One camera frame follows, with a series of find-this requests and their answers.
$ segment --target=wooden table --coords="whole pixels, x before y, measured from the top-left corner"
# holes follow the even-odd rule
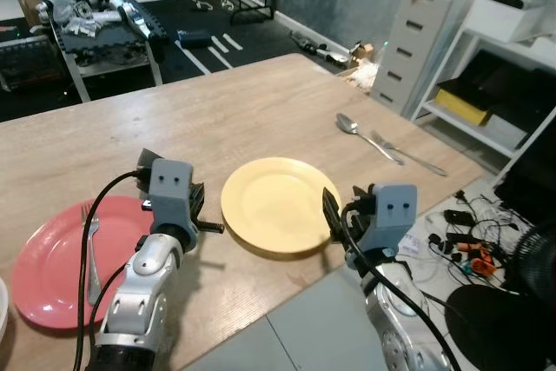
[[[339,111],[450,176],[410,161],[404,167],[388,161],[334,126]],[[354,184],[411,182],[419,190],[420,212],[481,173],[462,154],[297,54],[2,123],[0,138],[0,276],[8,286],[31,234],[133,169],[143,147],[194,165],[194,181],[205,182],[202,215],[209,220],[221,219],[220,193],[228,176],[266,156],[314,165],[344,202]],[[137,190],[128,181],[114,193]],[[170,369],[207,353],[343,261],[338,246],[301,261],[269,261],[227,233],[207,235],[186,257],[182,286],[170,297],[179,306],[165,343],[173,346],[172,355],[161,355]],[[75,334],[32,329],[12,304],[0,369],[70,369],[74,348]]]

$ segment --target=fork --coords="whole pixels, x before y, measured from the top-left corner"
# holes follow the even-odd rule
[[[376,130],[371,132],[371,137],[374,139],[375,142],[377,142],[382,147],[384,147],[386,149],[391,149],[392,151],[399,152],[403,156],[406,156],[407,158],[410,158],[410,159],[414,160],[415,162],[422,165],[426,169],[430,169],[435,174],[437,174],[439,176],[443,176],[443,177],[448,176],[448,173],[446,171],[444,171],[443,169],[441,169],[440,167],[437,167],[437,166],[431,164],[430,162],[423,161],[420,158],[417,158],[416,156],[412,156],[411,154],[408,154],[403,149],[399,149],[398,147],[394,146],[391,142],[388,142],[386,139],[384,139],[382,136],[380,136],[379,133]]]
[[[85,222],[87,221],[90,208],[90,204],[84,204],[81,206],[81,220],[83,222],[83,226],[85,226]],[[93,249],[93,235],[97,230],[98,216],[95,213],[91,220],[89,235],[87,237],[87,243],[89,244],[89,286],[87,287],[87,301],[91,306],[95,305],[96,299],[98,299],[98,296],[101,294],[101,282],[98,278],[98,273],[96,272],[95,251]]]

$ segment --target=black fan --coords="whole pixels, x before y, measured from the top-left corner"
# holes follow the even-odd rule
[[[556,223],[546,223],[518,242],[506,283],[519,295],[476,285],[448,297],[450,335],[479,370],[540,371],[555,360],[555,234]]]

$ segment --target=spoon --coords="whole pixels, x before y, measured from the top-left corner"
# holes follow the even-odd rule
[[[377,143],[379,143],[381,146],[383,146],[384,148],[391,149],[392,151],[399,152],[400,154],[406,156],[407,158],[410,158],[410,159],[414,160],[415,162],[417,162],[418,164],[422,165],[426,169],[430,169],[431,171],[433,171],[435,174],[438,174],[439,176],[448,177],[448,173],[446,171],[444,171],[443,169],[441,169],[440,167],[437,167],[437,166],[431,164],[430,162],[423,161],[420,158],[417,158],[416,156],[412,156],[411,154],[408,154],[403,149],[399,149],[398,147],[394,146],[391,142],[388,142],[387,140],[385,140],[375,130],[373,132],[371,132],[371,137]]]
[[[377,148],[379,150],[379,152],[381,154],[383,154],[388,160],[394,161],[394,162],[398,163],[399,165],[403,165],[405,163],[401,158],[393,155],[390,151],[381,147],[378,143],[373,141],[371,138],[368,138],[368,137],[364,136],[359,131],[357,123],[352,121],[351,119],[349,119],[347,116],[343,115],[342,113],[336,114],[336,126],[347,134],[360,136],[365,141],[367,141],[368,143],[373,145],[375,148]]]

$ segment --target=red plate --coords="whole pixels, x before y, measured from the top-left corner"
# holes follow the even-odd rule
[[[77,287],[83,225],[79,203],[46,222],[25,243],[17,257],[11,287],[19,313],[47,328],[77,327]],[[140,199],[125,195],[104,197],[98,210],[99,228],[93,235],[96,270],[101,287],[135,251],[137,241],[149,233],[150,212],[141,210]],[[85,293],[87,292],[88,273]],[[117,287],[120,275],[104,295],[96,314],[101,321]],[[92,307],[85,294],[85,321]]]

